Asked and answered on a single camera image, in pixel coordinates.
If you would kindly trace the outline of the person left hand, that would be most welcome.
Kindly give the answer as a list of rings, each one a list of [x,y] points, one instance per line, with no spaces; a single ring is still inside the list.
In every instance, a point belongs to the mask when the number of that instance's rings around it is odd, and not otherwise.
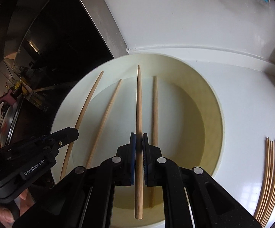
[[[34,205],[34,200],[31,196],[29,189],[27,188],[19,195],[20,203],[19,210],[20,216],[22,216],[28,209]],[[12,227],[15,219],[9,209],[0,205],[0,222],[4,227]]]

